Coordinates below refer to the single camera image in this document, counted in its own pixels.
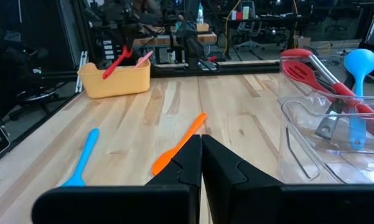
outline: orange silicone spatula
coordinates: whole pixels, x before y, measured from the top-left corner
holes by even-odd
[[[206,113],[201,113],[197,119],[192,123],[191,127],[188,129],[185,136],[181,139],[181,141],[174,147],[173,149],[163,153],[157,160],[155,161],[154,165],[152,165],[152,173],[157,175],[160,171],[168,165],[170,160],[178,153],[178,151],[184,146],[184,144],[192,137],[192,135],[201,127],[201,125],[205,122],[207,117]]]

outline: blue silicone ladle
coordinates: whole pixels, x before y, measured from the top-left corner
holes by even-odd
[[[87,160],[90,157],[90,154],[94,148],[95,143],[97,142],[98,136],[100,135],[100,130],[98,128],[93,129],[87,137],[85,147],[80,156],[80,160],[76,166],[75,172],[73,175],[62,185],[62,187],[69,186],[85,186],[86,183],[82,178],[83,169],[86,166]]]
[[[344,67],[355,78],[355,94],[358,99],[363,96],[364,78],[374,70],[374,53],[367,49],[357,49],[351,51],[344,58]],[[355,150],[364,147],[367,138],[367,125],[365,120],[359,116],[350,118],[350,145]]]

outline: blue silicone spoon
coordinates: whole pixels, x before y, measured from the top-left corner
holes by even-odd
[[[357,49],[351,51],[344,58],[344,67],[355,78],[355,94],[363,96],[364,78],[374,70],[374,53],[367,49]],[[350,118],[350,145],[355,150],[364,147],[367,138],[367,125],[365,120],[357,116]]]
[[[100,135],[100,130],[98,128],[93,129],[87,137],[85,148],[83,149],[82,156],[76,166],[75,172],[67,180],[62,187],[69,186],[85,186],[86,183],[83,181],[82,173],[83,169],[86,166],[87,160],[94,148],[95,143],[97,142],[98,136]]]

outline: transparent plastic bin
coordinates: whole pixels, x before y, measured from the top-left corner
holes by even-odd
[[[342,57],[320,58],[323,64],[341,81],[347,77]],[[309,65],[306,58],[282,58],[300,60]],[[364,84],[373,88],[374,83]],[[314,90],[298,83],[287,75],[279,80],[279,102],[283,112],[279,147],[279,178],[287,184],[374,184],[374,114],[351,113],[359,105],[374,109],[374,96],[354,99]],[[357,101],[356,105],[347,103]],[[337,101],[343,108],[340,114],[327,114]],[[362,149],[350,145],[349,122],[351,117],[366,122],[366,142]],[[335,121],[331,138],[318,135],[324,119]]]

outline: red tongs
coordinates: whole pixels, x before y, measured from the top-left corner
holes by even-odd
[[[115,62],[113,62],[111,66],[109,66],[109,68],[105,70],[104,74],[102,74],[102,79],[108,78],[112,74],[113,70],[115,70],[116,67],[120,64],[120,62],[122,62],[125,58],[130,58],[131,54],[133,54],[133,49],[129,51],[126,45],[123,46],[122,54]]]

